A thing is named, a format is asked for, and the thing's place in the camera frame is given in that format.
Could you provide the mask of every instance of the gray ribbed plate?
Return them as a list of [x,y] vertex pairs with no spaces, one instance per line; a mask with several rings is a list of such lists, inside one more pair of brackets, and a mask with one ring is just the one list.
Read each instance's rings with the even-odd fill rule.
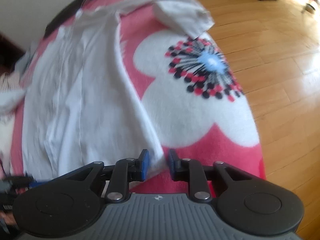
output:
[[[23,234],[19,240],[38,240]],[[294,233],[276,237],[250,236],[223,222],[208,204],[186,194],[132,194],[108,205],[97,222],[63,240],[301,240]]]

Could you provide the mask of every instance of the wooden floor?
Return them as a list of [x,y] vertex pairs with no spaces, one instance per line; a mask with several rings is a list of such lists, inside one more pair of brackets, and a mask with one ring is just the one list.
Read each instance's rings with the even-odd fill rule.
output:
[[199,1],[251,105],[267,179],[301,198],[298,235],[319,240],[319,23],[294,0]]

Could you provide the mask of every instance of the clothing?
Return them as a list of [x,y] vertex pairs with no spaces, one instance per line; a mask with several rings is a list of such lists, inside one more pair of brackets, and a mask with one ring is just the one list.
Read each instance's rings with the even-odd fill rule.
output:
[[14,65],[14,71],[20,73],[20,77],[26,72],[38,48],[38,42],[31,42],[30,48]]
[[19,86],[20,73],[0,76],[0,178],[3,171],[10,173],[10,150],[15,120],[14,109],[24,98],[25,90]]
[[193,39],[213,25],[195,0],[125,0],[79,12],[39,58],[26,94],[24,172],[52,179],[97,160],[112,165],[137,158],[144,148],[151,151],[149,175],[163,168],[159,138],[124,68],[119,44],[120,16],[149,3],[160,22]]

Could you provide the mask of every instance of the red and black dot pattern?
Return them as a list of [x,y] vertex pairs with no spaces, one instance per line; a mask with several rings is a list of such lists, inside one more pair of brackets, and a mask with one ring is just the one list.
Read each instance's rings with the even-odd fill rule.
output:
[[[215,58],[220,61],[220,69],[207,66],[205,62],[199,60],[204,53],[215,55]],[[176,79],[184,77],[184,82],[189,84],[187,92],[206,99],[209,97],[222,99],[226,96],[231,102],[243,94],[225,56],[207,39],[188,38],[187,41],[178,41],[175,46],[169,47],[165,56],[172,58],[169,73]]]

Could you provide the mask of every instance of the black round pad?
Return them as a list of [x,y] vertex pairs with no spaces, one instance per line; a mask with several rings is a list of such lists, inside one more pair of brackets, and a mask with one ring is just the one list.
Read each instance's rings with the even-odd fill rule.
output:
[[294,193],[260,179],[231,183],[217,201],[217,212],[226,223],[257,236],[295,231],[303,210]]
[[81,231],[99,216],[100,198],[81,181],[59,180],[35,187],[14,202],[21,229],[34,236],[62,237]]
[[254,193],[244,198],[244,205],[253,212],[268,215],[280,209],[281,201],[268,193]]

